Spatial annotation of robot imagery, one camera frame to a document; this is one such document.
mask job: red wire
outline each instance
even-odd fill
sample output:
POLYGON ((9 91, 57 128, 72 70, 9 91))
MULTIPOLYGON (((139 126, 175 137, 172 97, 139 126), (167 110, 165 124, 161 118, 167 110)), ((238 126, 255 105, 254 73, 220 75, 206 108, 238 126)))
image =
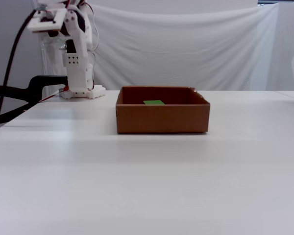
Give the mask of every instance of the red wire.
POLYGON ((83 5, 84 4, 86 4, 86 5, 88 5, 89 6, 89 8, 91 9, 91 11, 93 12, 93 14, 94 14, 94 10, 93 10, 93 8, 91 7, 91 5, 90 4, 88 4, 87 2, 86 3, 83 3, 83 5))
MULTIPOLYGON (((57 93, 57 94, 60 94, 60 93, 62 93, 62 92, 66 92, 66 91, 68 91, 68 90, 69 90, 69 88, 68 88, 68 87, 65 87, 65 88, 63 89, 63 91, 61 91, 61 92, 59 92, 59 93, 57 93)), ((41 103, 41 102, 43 102, 43 101, 45 101, 45 100, 47 100, 47 99, 50 99, 50 98, 54 97, 54 96, 57 95, 57 94, 53 94, 53 95, 51 95, 51 96, 49 96, 49 97, 47 97, 47 98, 44 98, 44 99, 40 100, 40 101, 38 102, 38 104, 41 103)))
POLYGON ((70 3, 71 3, 71 0, 68 0, 68 3, 67 3, 67 6, 66 6, 66 8, 68 8, 68 7, 69 7, 70 3))

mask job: white backdrop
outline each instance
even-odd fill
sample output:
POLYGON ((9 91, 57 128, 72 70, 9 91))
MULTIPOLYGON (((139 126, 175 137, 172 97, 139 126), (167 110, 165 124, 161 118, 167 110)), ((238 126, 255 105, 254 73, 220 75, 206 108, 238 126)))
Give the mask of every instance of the white backdrop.
MULTIPOLYGON (((290 90, 281 81, 294 82, 294 29, 287 20, 294 18, 293 3, 209 14, 92 6, 100 33, 94 75, 107 89, 183 85, 199 90, 290 90), (288 53, 291 59, 286 61, 288 53), (286 67, 290 70, 279 71, 286 67)), ((46 72, 63 73, 61 64, 47 62, 46 72)))

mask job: white curtain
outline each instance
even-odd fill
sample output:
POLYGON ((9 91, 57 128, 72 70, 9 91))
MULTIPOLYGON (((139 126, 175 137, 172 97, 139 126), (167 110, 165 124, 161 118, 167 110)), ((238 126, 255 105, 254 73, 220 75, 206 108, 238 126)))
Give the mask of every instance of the white curtain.
MULTIPOLYGON (((123 85, 275 90, 270 76, 279 50, 280 4, 200 14, 92 7, 99 31, 94 77, 108 90, 123 85)), ((45 46, 43 51, 50 55, 45 46)), ((289 64, 294 68, 294 59, 289 64)), ((46 60, 46 73, 63 74, 60 67, 62 61, 46 60)))

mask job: wall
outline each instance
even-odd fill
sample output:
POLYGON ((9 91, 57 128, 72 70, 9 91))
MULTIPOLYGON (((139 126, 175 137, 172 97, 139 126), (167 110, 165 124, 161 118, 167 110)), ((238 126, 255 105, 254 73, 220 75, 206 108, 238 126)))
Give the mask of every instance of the wall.
POLYGON ((267 91, 294 91, 294 3, 279 3, 267 91))
MULTIPOLYGON (((32 9, 29 0, 0 0, 0 85, 15 36, 32 9)), ((25 30, 16 50, 8 86, 26 88, 30 79, 38 74, 42 74, 38 36, 25 30)), ((5 98, 1 113, 22 104, 26 102, 5 98)))
POLYGON ((153 14, 192 14, 257 6, 257 0, 88 0, 119 10, 153 14))

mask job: black cable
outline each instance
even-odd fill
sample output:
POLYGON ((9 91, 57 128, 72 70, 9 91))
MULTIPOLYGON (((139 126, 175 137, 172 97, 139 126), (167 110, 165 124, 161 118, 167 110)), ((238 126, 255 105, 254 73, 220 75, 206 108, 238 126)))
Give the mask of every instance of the black cable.
POLYGON ((22 24, 22 27, 20 28, 20 30, 19 30, 19 32, 16 35, 16 38, 14 40, 13 47, 12 47, 12 50, 11 50, 11 53, 10 53, 10 58, 9 58, 8 66, 7 66, 6 71, 5 71, 2 94, 0 95, 0 112, 1 112, 2 104, 3 104, 3 98, 4 98, 5 89, 6 89, 6 86, 8 84, 9 74, 10 74, 10 70, 11 70, 11 66, 12 66, 12 62, 13 62, 13 57, 14 57, 14 53, 15 53, 15 50, 16 50, 16 46, 18 45, 18 42, 19 42, 20 37, 21 37, 21 34, 23 33, 25 27, 27 26, 28 22, 33 17, 33 15, 35 14, 35 12, 36 12, 36 10, 33 10, 29 14, 29 16, 25 19, 24 23, 22 24))

